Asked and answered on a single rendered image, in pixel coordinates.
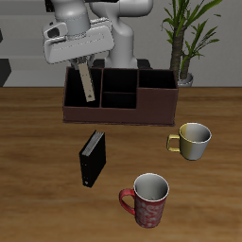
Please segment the black book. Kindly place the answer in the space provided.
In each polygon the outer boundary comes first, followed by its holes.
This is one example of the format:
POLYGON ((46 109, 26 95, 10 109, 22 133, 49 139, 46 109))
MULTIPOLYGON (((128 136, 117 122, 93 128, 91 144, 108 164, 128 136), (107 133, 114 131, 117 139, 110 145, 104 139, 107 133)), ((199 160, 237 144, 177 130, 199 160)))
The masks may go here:
POLYGON ((82 183, 92 187, 106 164, 105 133, 95 131, 79 152, 82 183))

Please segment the dark brown desk caddy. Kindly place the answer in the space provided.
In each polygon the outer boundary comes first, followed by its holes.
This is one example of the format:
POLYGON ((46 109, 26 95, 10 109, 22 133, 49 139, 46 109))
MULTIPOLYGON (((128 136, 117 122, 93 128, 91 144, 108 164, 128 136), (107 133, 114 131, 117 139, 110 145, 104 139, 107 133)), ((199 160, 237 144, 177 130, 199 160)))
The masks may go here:
POLYGON ((179 88, 170 70, 93 68, 95 100, 86 100, 79 71, 68 67, 65 123, 173 126, 179 88))

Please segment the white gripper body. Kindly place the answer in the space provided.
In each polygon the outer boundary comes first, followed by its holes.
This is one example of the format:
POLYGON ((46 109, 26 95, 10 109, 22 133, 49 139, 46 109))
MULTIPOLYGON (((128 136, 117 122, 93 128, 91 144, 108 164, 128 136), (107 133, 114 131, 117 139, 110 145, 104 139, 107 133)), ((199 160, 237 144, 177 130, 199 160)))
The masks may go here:
POLYGON ((112 23, 107 18, 91 21, 84 34, 68 36, 65 22, 53 21, 43 27, 43 51, 48 63, 69 61, 114 48, 112 23))

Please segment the green pot plant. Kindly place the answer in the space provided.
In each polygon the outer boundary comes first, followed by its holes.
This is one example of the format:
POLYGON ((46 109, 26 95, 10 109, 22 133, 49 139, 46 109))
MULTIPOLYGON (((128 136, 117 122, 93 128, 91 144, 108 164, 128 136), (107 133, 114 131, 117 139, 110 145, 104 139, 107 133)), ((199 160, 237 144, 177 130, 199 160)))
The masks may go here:
POLYGON ((170 67, 175 72, 179 87, 191 87, 194 77, 188 72, 190 61, 194 57, 202 57, 200 50, 210 43, 217 43, 218 39, 213 39, 216 34, 216 26, 211 28, 204 36, 201 36, 207 20, 193 26, 193 23, 209 9, 217 6, 222 0, 211 0, 204 4, 205 0, 194 8, 190 9, 191 0, 171 0, 172 11, 165 9, 168 18, 162 21, 171 27, 166 30, 169 37, 167 40, 172 45, 170 67))

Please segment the yellow and white mug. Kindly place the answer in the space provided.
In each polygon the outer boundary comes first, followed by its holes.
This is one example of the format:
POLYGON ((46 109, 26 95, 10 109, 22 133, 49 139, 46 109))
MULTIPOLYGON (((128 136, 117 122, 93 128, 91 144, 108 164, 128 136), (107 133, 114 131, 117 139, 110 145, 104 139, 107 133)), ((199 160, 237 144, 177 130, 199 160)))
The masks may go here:
POLYGON ((200 123, 186 123, 179 128, 179 134, 169 134, 166 141, 168 151, 179 152, 181 156, 189 161, 201 158, 207 145, 212 138, 211 131, 200 123), (170 141, 179 141, 178 147, 172 147, 170 141))

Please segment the red patterned mug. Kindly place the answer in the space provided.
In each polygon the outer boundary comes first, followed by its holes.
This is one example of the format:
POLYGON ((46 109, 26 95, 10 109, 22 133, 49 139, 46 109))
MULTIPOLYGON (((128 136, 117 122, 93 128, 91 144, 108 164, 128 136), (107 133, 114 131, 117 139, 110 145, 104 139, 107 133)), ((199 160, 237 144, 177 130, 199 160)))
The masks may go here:
POLYGON ((127 212, 134 215, 139 226, 151 229, 161 221, 168 193, 168 182, 162 176, 146 173, 136 178, 132 189, 120 191, 119 202, 127 212), (134 207, 123 201, 126 196, 132 196, 134 207))

